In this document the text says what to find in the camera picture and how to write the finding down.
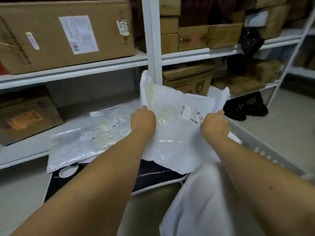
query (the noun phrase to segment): white pants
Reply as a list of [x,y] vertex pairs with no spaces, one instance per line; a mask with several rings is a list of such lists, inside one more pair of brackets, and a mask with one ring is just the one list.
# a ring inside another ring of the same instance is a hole
[[190,174],[163,218],[160,235],[265,236],[221,164],[204,164]]

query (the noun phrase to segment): white label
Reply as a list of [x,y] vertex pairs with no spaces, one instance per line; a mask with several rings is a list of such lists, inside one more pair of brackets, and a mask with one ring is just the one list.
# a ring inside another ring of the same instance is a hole
[[202,124],[204,119],[204,116],[200,112],[196,111],[192,107],[187,107],[185,105],[182,106],[179,117],[182,119],[190,120],[197,125]]
[[251,14],[245,19],[244,27],[262,27],[266,25],[269,11]]
[[96,132],[94,131],[85,131],[81,134],[80,141],[96,139]]
[[124,119],[121,116],[115,116],[112,119],[109,119],[106,124],[99,125],[99,128],[103,131],[110,131],[123,122]]
[[31,44],[33,45],[34,49],[35,50],[39,50],[39,46],[36,43],[32,33],[31,32],[26,32],[26,35],[27,35],[28,39],[30,40]]
[[129,35],[129,29],[126,20],[117,21],[118,30],[121,35]]
[[89,16],[59,17],[73,54],[98,51]]

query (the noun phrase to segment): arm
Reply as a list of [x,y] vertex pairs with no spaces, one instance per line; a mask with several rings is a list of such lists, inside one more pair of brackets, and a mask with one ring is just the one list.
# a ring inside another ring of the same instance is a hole
[[137,109],[131,133],[86,166],[12,236],[116,235],[155,126],[152,111]]
[[229,139],[223,111],[208,114],[200,130],[267,235],[314,235],[313,185]]

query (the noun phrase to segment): right hand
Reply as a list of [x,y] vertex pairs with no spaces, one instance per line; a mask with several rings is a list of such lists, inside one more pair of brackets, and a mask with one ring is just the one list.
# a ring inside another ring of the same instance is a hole
[[146,106],[136,109],[131,115],[130,126],[132,131],[140,131],[152,137],[155,134],[156,118],[154,112],[148,110]]
[[224,111],[217,113],[209,113],[203,123],[200,125],[200,131],[206,141],[210,141],[212,137],[218,135],[227,136],[230,132],[229,121],[223,118]]

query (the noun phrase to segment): tiled floor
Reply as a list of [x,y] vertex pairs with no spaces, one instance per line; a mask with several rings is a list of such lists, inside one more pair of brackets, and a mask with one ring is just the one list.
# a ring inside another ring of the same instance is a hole
[[[280,89],[269,112],[238,123],[302,170],[315,173],[315,99]],[[47,158],[40,158],[0,170],[0,236],[8,236],[43,202],[46,165]],[[133,197],[118,235],[159,235],[159,222],[178,189],[173,184]]]

